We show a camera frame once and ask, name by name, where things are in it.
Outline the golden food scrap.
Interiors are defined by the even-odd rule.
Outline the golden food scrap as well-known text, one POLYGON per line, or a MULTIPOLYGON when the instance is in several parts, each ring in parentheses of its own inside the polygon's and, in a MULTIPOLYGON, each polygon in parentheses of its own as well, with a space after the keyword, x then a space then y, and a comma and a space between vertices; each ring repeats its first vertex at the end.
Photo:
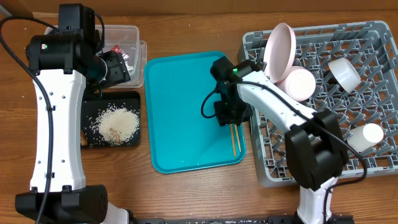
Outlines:
POLYGON ((82 146, 87 146, 88 145, 88 140, 86 138, 86 135, 83 131, 80 131, 80 144, 82 146))

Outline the grey metal bowl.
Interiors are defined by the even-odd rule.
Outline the grey metal bowl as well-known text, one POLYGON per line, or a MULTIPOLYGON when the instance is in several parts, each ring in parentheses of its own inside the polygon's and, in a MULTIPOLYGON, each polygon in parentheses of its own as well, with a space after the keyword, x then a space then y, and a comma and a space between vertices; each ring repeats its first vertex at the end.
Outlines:
POLYGON ((347 93, 351 93, 361 83, 361 77, 347 58, 331 61, 328 66, 336 81, 347 93))

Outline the white napkin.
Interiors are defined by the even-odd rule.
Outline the white napkin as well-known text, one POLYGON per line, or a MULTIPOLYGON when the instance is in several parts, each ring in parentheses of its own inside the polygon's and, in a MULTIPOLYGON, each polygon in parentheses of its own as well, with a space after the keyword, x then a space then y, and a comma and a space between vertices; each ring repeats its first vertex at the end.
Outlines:
POLYGON ((137 51, 122 52, 123 60, 131 78, 136 76, 137 72, 137 51))

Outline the small white rice bowl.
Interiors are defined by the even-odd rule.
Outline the small white rice bowl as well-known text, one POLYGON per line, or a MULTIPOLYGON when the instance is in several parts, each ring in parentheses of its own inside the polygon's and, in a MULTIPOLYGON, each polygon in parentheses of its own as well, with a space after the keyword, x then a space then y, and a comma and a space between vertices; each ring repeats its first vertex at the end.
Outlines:
POLYGON ((295 101, 301 102, 309 99, 316 88, 313 74, 300 66, 293 66, 288 75, 277 86, 295 101))

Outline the white cup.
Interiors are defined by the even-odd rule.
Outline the white cup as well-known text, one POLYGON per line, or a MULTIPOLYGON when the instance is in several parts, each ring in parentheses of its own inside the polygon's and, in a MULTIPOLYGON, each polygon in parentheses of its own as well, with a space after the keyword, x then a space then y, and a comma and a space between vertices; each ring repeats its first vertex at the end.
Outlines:
POLYGON ((350 131, 352 134, 348 138, 348 144, 358 152, 363 152, 382 141, 384 137, 383 129, 374 123, 365 124, 350 131))

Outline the large white plate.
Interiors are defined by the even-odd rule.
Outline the large white plate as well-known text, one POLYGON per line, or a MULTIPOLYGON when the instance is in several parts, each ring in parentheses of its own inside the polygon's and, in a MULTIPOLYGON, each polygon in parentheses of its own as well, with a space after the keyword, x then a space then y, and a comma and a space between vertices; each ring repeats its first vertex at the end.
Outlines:
POLYGON ((292 68, 296 51, 296 37, 291 26, 278 24, 271 32, 265 46, 263 62, 265 75, 272 83, 283 80, 292 68))

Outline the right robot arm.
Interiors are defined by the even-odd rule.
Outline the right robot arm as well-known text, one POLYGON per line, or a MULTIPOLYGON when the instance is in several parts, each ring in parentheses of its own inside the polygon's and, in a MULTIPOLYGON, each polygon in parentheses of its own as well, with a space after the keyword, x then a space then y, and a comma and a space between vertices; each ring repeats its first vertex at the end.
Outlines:
POLYGON ((349 160, 336 115, 294 101, 250 60, 233 65, 222 57, 213 62, 210 73, 216 80, 214 93, 221 96, 213 105, 220 125, 240 125, 255 108, 284 135, 287 167, 300 186, 294 222, 335 221, 331 194, 349 160))

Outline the rice pile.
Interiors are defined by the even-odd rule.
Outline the rice pile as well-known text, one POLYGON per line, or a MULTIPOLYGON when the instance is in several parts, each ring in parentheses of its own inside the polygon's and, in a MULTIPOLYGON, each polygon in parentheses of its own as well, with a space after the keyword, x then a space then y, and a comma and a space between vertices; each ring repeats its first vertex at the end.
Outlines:
POLYGON ((131 144, 138 137, 139 127, 138 110, 108 106, 91 122, 90 131, 100 144, 122 146, 131 144))

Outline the red snack wrapper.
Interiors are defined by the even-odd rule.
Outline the red snack wrapper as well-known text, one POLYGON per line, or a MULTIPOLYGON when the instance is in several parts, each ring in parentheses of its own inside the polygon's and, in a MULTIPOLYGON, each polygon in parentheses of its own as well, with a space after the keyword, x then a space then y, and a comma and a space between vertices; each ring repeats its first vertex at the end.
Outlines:
POLYGON ((116 52, 116 53, 123 53, 123 50, 120 49, 118 45, 115 45, 115 46, 112 48, 112 51, 114 51, 114 52, 116 52))

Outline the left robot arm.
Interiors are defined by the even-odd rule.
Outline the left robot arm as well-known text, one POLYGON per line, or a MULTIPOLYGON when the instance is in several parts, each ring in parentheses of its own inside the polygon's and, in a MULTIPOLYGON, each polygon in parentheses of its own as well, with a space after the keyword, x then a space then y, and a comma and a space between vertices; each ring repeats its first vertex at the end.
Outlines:
POLYGON ((37 96, 37 152, 18 213, 36 223, 134 223, 131 211, 108 200, 106 187, 87 185, 80 152, 81 105, 86 90, 125 81, 120 53, 100 54, 80 34, 36 35, 27 46, 37 96))

